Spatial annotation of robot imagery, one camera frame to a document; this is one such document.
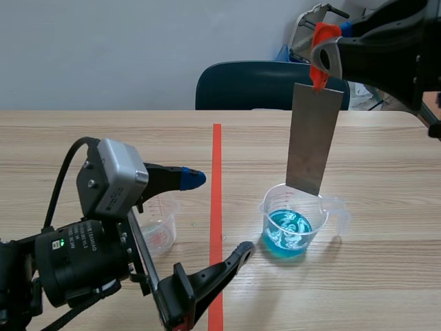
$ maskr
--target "black cable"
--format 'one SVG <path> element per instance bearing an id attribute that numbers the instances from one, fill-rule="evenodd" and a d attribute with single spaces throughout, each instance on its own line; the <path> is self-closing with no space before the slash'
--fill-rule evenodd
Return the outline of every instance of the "black cable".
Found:
<path id="1" fill-rule="evenodd" d="M 52 191 L 52 197 L 50 198 L 48 212 L 46 213 L 46 218 L 44 221 L 44 228 L 50 226 L 52 218 L 55 213 L 55 207 L 57 206 L 57 201 L 60 196 L 61 186 L 63 185 L 64 177 L 68 172 L 70 162 L 74 158 L 75 153 L 79 150 L 82 145 L 87 144 L 89 147 L 98 144 L 100 140 L 91 137 L 83 137 L 74 142 L 72 147 L 69 149 L 66 157 L 64 158 L 63 164 L 61 165 L 60 173 L 58 173 L 57 181 L 55 182 L 54 190 Z"/>
<path id="2" fill-rule="evenodd" d="M 41 331 L 58 331 L 58 330 L 60 330 L 63 326 L 65 326 L 67 323 L 69 323 L 71 320 L 73 320 L 75 317 L 77 317 L 84 310 L 92 307 L 95 303 L 97 303 L 101 299 L 104 299 L 110 295 L 117 293 L 120 289 L 121 289 L 121 283 L 119 281 L 115 281 L 115 284 L 113 284 L 110 288 L 108 288 L 107 290 L 104 290 L 104 291 L 102 291 L 102 289 L 100 289 L 99 294 L 96 294 L 93 297 L 90 297 L 88 300 L 84 301 L 83 303 L 80 303 L 75 308 L 72 308 L 71 310 L 66 312 L 62 317 L 60 317 L 56 321 L 52 322 L 50 325 L 46 326 Z"/>
<path id="3" fill-rule="evenodd" d="M 370 107 L 367 111 L 369 112 L 369 111 L 373 110 L 374 108 L 378 107 L 378 106 L 381 105 L 382 103 L 384 103 L 384 100 L 382 100 L 382 101 L 380 101 L 380 102 L 377 102 L 374 106 Z"/>
<path id="4" fill-rule="evenodd" d="M 67 323 L 69 323 L 71 320 L 73 320 L 75 317 L 80 315 L 84 310 L 92 307 L 95 303 L 101 300 L 101 297 L 99 295 L 94 295 L 90 299 L 84 301 L 83 303 L 80 303 L 77 307 L 72 308 L 68 312 L 66 312 L 62 317 L 57 319 L 56 321 L 52 322 L 48 326 L 46 326 L 41 331 L 57 331 L 60 330 L 63 326 L 65 326 Z"/>

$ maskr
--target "plastic measuring cup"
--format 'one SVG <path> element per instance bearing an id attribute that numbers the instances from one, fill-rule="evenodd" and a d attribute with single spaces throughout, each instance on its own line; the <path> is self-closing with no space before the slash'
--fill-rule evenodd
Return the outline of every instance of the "plastic measuring cup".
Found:
<path id="1" fill-rule="evenodd" d="M 330 216 L 337 218 L 337 234 L 347 231 L 351 213 L 338 198 L 314 196 L 285 184 L 274 186 L 259 205 L 263 239 L 278 256 L 293 257 L 306 251 Z"/>
<path id="2" fill-rule="evenodd" d="M 144 203 L 144 213 L 137 216 L 151 255 L 167 252 L 176 239 L 174 215 L 179 211 L 179 202 L 172 193 L 156 195 Z"/>

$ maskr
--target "blue gripper fingertip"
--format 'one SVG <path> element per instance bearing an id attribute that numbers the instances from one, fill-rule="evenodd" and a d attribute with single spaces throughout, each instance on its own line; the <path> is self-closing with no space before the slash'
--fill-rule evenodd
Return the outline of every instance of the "blue gripper fingertip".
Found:
<path id="1" fill-rule="evenodd" d="M 340 29 L 342 30 L 342 37 L 350 38 L 352 37 L 352 23 L 351 22 L 345 22 L 340 26 Z"/>
<path id="2" fill-rule="evenodd" d="M 207 177 L 202 171 L 198 171 L 196 174 L 191 173 L 189 168 L 182 168 L 181 175 L 181 191 L 191 190 L 198 188 L 207 181 Z"/>

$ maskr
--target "robotic arm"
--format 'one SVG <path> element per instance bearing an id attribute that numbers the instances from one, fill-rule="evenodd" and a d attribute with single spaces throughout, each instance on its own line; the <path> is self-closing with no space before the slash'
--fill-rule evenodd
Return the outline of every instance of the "robotic arm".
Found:
<path id="1" fill-rule="evenodd" d="M 441 0 L 393 0 L 318 44 L 311 64 L 341 79 L 375 86 L 420 111 L 425 91 L 441 90 Z M 429 128 L 441 138 L 441 123 Z"/>
<path id="2" fill-rule="evenodd" d="M 88 157 L 76 178 L 83 218 L 55 230 L 51 222 L 61 185 L 83 144 Z M 166 330 L 191 330 L 254 253 L 254 245 L 241 243 L 224 262 L 192 275 L 177 263 L 173 275 L 160 280 L 132 208 L 142 212 L 143 203 L 157 194 L 204 182 L 199 171 L 143 163 L 127 144 L 79 139 L 61 166 L 41 233 L 0 242 L 0 330 L 25 330 L 43 312 L 42 289 L 54 307 L 72 308 L 44 329 L 59 330 L 120 290 L 127 278 L 139 283 L 144 296 L 153 296 Z"/>

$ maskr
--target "white wall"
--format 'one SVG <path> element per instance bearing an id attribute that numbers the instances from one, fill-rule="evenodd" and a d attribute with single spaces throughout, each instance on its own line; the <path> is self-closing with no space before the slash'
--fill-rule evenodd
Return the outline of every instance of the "white wall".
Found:
<path id="1" fill-rule="evenodd" d="M 274 59 L 316 3 L 3 0 L 0 109 L 192 109 L 204 69 Z"/>

